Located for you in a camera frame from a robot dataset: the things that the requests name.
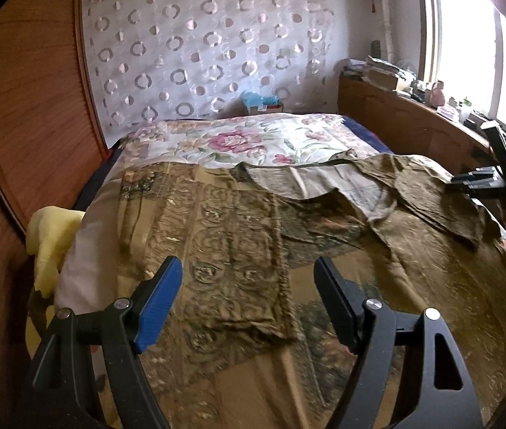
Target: floral bedspread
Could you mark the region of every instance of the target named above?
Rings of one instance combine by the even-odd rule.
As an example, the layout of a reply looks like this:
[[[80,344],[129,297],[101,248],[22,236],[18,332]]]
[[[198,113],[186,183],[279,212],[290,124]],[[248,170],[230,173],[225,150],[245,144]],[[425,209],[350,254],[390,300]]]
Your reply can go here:
[[[158,121],[123,140],[112,176],[131,166],[160,161],[233,167],[240,162],[283,166],[326,161],[349,150],[354,158],[377,154],[336,114],[285,113],[209,121]]]

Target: yellow cloth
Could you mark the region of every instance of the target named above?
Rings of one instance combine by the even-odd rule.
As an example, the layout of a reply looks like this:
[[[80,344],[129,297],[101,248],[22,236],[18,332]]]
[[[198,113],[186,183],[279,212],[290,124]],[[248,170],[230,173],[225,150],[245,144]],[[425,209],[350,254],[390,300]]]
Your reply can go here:
[[[26,319],[26,347],[31,356],[35,354],[40,343],[40,334],[33,318],[44,315],[48,326],[54,316],[54,289],[66,252],[74,241],[83,216],[82,211],[47,206],[39,209],[30,219],[26,230],[26,252],[36,256],[34,292],[29,300],[29,316]],[[37,295],[43,301],[36,302]]]

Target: wooden cabinet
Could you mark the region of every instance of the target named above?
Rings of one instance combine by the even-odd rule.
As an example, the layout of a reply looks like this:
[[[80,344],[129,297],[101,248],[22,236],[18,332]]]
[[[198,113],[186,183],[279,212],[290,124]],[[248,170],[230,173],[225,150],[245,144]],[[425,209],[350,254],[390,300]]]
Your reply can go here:
[[[488,142],[431,108],[341,76],[338,110],[374,132],[400,155],[427,156],[452,174],[493,164]]]

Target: blue gripper pad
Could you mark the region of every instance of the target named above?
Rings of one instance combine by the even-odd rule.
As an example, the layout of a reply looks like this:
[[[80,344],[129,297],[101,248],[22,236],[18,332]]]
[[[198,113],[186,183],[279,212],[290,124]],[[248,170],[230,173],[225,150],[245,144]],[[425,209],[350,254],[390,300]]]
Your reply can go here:
[[[181,275],[179,258],[168,256],[154,277],[141,282],[132,294],[126,327],[137,354],[156,343],[181,286]]]

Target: pink figurine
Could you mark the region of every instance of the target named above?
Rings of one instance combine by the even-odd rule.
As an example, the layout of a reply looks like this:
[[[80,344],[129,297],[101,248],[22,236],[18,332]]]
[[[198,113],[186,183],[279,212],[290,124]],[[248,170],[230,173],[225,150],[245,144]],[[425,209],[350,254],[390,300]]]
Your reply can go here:
[[[439,80],[432,85],[432,95],[430,97],[430,105],[434,108],[444,106],[446,104],[446,97],[444,96],[444,82]]]

